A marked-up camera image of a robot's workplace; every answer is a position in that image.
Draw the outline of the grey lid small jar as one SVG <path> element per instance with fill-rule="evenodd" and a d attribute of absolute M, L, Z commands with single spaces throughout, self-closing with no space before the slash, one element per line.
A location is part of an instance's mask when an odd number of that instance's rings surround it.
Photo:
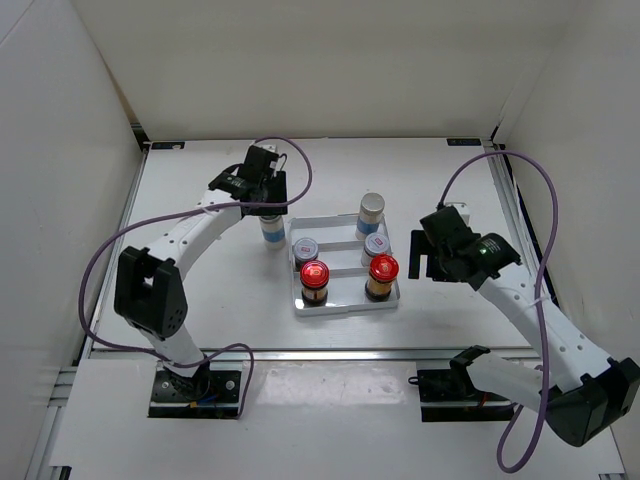
<path fill-rule="evenodd" d="M 292 247 L 294 270 L 299 272 L 310 261 L 315 261 L 319 254 L 318 243 L 309 237 L 298 239 Z"/>
<path fill-rule="evenodd" d="M 361 264 L 363 267 L 368 267 L 375 257 L 388 254 L 390 251 L 390 241 L 385 234 L 379 232 L 370 233 L 364 240 Z"/>

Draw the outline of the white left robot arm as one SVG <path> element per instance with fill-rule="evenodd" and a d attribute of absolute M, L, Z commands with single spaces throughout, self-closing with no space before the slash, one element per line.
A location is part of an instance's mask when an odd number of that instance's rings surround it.
<path fill-rule="evenodd" d="M 183 281 L 199 257 L 246 216 L 282 214 L 286 173 L 276 165 L 275 146 L 252 145 L 237 169 L 225 169 L 196 205 L 160 238 L 119 255 L 114 310 L 138 330 L 175 375 L 175 388 L 188 400 L 206 395 L 210 377 L 204 353 L 184 325 L 188 304 Z"/>

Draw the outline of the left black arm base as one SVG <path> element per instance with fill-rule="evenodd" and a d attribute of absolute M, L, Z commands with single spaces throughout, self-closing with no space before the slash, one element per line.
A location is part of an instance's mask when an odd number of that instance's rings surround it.
<path fill-rule="evenodd" d="M 147 416 L 153 419 L 238 420 L 246 404 L 255 363 L 200 366 L 193 377 L 157 367 Z"/>

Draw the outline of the red lid amber bottle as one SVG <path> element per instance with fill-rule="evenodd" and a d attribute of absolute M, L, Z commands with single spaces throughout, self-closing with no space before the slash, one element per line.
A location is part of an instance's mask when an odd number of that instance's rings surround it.
<path fill-rule="evenodd" d="M 389 254 L 375 256 L 369 265 L 365 293 L 372 301 L 386 301 L 399 274 L 397 260 Z"/>

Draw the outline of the blue label spice jar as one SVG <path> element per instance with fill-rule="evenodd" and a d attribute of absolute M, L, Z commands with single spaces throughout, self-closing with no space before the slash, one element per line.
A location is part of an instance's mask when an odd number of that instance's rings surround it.
<path fill-rule="evenodd" d="M 286 245 L 286 238 L 282 216 L 262 216 L 259 220 L 265 246 L 271 250 L 283 248 Z"/>
<path fill-rule="evenodd" d="M 362 197 L 356 222 L 357 239 L 364 240 L 368 235 L 378 231 L 384 208 L 385 200 L 380 194 L 369 192 Z"/>

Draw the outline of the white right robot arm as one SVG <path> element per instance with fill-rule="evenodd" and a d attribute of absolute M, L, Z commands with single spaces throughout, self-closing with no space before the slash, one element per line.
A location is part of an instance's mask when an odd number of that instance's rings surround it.
<path fill-rule="evenodd" d="M 519 253 L 496 233 L 480 235 L 453 206 L 423 217 L 411 233 L 409 276 L 463 283 L 496 307 L 539 354 L 535 370 L 472 346 L 449 363 L 460 399 L 495 393 L 543 415 L 565 443 L 581 447 L 626 415 L 639 389 L 639 366 L 616 360 L 537 292 Z"/>

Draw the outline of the red lid dark bottle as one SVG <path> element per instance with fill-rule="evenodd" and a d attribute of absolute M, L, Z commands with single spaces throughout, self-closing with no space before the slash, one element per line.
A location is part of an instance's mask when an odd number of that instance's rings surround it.
<path fill-rule="evenodd" d="M 300 269 L 301 295 L 310 305 L 321 305 L 328 297 L 330 269 L 322 261 L 306 262 Z"/>

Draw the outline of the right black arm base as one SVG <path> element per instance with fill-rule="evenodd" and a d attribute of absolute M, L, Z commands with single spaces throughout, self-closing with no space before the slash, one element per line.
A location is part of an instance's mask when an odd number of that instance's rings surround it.
<path fill-rule="evenodd" d="M 473 361 L 490 352 L 474 345 L 453 357 L 446 369 L 418 369 L 407 379 L 418 389 L 423 423 L 508 422 L 513 418 L 511 401 L 476 389 L 467 373 Z"/>

